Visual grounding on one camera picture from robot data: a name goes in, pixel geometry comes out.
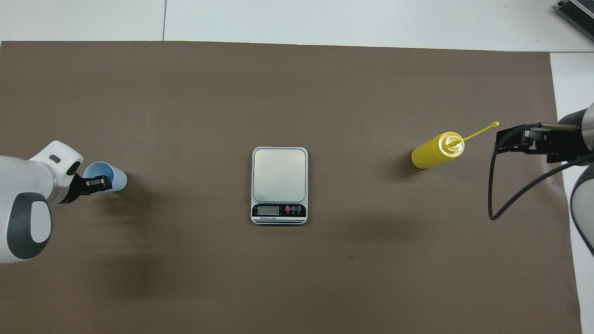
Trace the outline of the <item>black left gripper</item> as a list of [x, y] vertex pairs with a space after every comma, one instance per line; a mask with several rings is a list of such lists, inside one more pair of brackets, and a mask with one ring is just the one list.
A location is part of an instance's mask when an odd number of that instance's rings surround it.
[[111, 192], [113, 186], [108, 182], [107, 176], [97, 176], [93, 178], [83, 178], [78, 173], [73, 175], [68, 192], [61, 200], [61, 204], [68, 204], [76, 201], [81, 195], [90, 193]]

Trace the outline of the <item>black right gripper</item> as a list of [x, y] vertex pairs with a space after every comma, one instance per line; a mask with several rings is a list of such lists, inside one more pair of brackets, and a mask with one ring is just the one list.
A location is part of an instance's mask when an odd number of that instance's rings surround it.
[[526, 130], [527, 124], [496, 133], [496, 151], [529, 151], [547, 154], [548, 163], [570, 163], [593, 155], [581, 128], [571, 124], [540, 124]]

